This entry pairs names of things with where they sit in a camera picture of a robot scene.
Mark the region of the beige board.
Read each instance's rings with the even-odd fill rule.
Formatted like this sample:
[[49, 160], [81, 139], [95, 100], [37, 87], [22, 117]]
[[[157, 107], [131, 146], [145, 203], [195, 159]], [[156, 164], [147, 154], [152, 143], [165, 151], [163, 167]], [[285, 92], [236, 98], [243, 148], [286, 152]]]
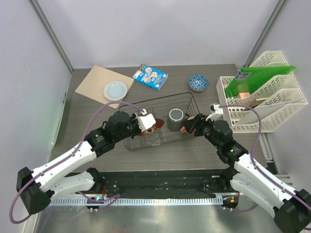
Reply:
[[127, 85], [128, 91], [134, 83], [134, 79], [114, 72], [107, 68], [94, 65], [83, 81], [79, 84], [76, 93], [88, 97], [92, 100], [106, 104], [107, 100], [103, 95], [104, 87], [112, 81], [121, 81]]

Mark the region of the white plate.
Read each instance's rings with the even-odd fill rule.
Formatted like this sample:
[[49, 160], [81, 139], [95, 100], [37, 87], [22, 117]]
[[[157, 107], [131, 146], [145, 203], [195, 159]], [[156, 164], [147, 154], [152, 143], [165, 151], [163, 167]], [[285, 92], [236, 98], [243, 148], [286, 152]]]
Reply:
[[112, 81], [104, 87], [103, 95], [107, 100], [119, 101], [126, 96], [127, 92], [128, 88], [124, 82]]

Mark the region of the white file organizer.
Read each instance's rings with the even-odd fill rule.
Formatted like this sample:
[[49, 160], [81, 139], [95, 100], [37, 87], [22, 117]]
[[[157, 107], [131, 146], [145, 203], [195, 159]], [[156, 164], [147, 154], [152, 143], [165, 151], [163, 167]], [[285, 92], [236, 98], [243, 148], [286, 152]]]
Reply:
[[252, 111], [241, 105], [242, 99], [226, 97], [225, 88], [233, 79], [221, 76], [216, 89], [220, 104], [226, 105], [223, 119], [235, 133], [256, 133], [260, 123], [263, 133], [272, 133], [308, 104], [292, 73], [276, 75], [250, 96], [267, 98], [255, 108], [261, 118], [259, 122]]

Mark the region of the pink mug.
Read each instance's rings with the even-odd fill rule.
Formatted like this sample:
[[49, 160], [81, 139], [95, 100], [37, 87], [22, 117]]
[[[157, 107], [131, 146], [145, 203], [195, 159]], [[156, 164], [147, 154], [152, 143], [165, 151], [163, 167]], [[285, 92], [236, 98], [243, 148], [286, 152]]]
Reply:
[[[190, 117], [187, 118], [187, 120], [192, 120], [192, 119], [194, 119], [193, 116], [190, 116]], [[181, 132], [181, 133], [190, 134], [190, 133], [187, 132], [185, 126], [182, 126], [182, 128], [180, 129], [180, 132]]]

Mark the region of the blue red patterned bowl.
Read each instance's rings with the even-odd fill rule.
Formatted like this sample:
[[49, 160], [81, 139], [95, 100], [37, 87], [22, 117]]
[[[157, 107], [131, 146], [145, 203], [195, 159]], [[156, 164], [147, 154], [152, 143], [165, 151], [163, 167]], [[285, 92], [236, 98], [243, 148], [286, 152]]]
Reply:
[[202, 92], [206, 90], [209, 85], [209, 81], [207, 77], [205, 77], [204, 75], [199, 75], [199, 74], [192, 75], [189, 78], [188, 83], [189, 83], [190, 89], [195, 92]]

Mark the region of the brown items in organizer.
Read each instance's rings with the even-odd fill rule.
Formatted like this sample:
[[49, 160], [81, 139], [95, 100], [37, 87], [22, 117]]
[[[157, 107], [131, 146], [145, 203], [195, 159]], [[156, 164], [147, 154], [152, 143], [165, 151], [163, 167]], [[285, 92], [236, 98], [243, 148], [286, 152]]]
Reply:
[[256, 108], [267, 100], [267, 98], [254, 98], [250, 96], [251, 94], [249, 92], [242, 92], [238, 94], [237, 98], [243, 100], [241, 105], [245, 105], [251, 108]]

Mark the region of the dark red plate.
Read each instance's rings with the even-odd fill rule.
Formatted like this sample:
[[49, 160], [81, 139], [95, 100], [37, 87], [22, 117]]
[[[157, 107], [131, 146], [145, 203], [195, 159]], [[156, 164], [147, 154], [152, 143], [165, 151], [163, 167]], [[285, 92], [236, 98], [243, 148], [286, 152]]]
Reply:
[[157, 131], [158, 129], [160, 129], [163, 125], [164, 125], [164, 121], [157, 118], [155, 120], [155, 124], [151, 128], [149, 128], [149, 129], [147, 129], [145, 131], [140, 132], [138, 134], [138, 136], [144, 136], [144, 135], [151, 134], [151, 133]]

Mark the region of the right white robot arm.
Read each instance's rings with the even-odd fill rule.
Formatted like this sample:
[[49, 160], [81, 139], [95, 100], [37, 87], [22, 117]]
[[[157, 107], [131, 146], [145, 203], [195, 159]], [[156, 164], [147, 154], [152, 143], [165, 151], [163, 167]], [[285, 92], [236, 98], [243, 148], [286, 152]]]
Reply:
[[283, 233], [299, 233], [311, 223], [311, 195], [296, 190], [277, 178], [251, 157], [233, 138], [229, 124], [198, 114], [183, 120], [187, 133], [203, 136], [217, 150], [217, 155], [229, 167], [220, 174], [220, 188], [235, 190], [254, 201], [274, 220]]

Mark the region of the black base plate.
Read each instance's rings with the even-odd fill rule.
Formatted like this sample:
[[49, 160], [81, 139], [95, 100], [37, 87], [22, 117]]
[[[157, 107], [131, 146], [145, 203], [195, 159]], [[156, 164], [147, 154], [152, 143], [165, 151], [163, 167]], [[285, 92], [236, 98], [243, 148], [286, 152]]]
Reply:
[[128, 199], [205, 198], [218, 193], [236, 193], [227, 179], [229, 169], [151, 170], [100, 172], [104, 184], [85, 194]]

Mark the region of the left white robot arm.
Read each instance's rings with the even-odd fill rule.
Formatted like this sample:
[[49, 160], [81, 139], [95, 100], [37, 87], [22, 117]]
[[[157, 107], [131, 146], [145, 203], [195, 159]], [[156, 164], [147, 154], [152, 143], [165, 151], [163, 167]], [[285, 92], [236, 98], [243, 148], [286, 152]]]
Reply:
[[152, 114], [142, 110], [140, 114], [129, 115], [115, 112], [102, 126], [90, 131], [82, 140], [56, 159], [30, 170], [24, 167], [17, 173], [17, 196], [22, 200], [28, 214], [44, 210], [52, 200], [78, 191], [97, 194], [104, 186], [104, 180], [95, 168], [77, 176], [67, 175], [81, 165], [97, 159], [114, 149], [127, 138], [134, 138], [155, 124]]

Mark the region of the blue picture box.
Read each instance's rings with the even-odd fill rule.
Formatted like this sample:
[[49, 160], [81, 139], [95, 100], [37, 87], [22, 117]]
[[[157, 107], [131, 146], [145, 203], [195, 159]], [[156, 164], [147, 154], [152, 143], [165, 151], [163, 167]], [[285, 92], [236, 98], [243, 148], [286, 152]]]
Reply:
[[149, 65], [141, 64], [131, 78], [140, 84], [159, 91], [168, 79], [168, 76], [168, 73], [160, 71]]

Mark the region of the grey mug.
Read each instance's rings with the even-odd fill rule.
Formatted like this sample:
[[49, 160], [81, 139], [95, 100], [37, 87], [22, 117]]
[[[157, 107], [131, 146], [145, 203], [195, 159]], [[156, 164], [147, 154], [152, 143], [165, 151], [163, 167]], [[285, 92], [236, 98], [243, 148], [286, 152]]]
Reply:
[[171, 109], [168, 114], [167, 126], [172, 131], [179, 131], [182, 128], [182, 121], [185, 114], [178, 108]]

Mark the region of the green plastic folder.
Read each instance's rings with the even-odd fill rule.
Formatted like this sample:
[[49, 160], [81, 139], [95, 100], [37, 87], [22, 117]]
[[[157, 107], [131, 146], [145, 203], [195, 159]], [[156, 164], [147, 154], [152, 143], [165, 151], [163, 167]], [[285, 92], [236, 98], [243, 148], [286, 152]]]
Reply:
[[227, 98], [237, 97], [240, 93], [254, 93], [272, 77], [288, 75], [295, 66], [242, 67], [225, 89]]

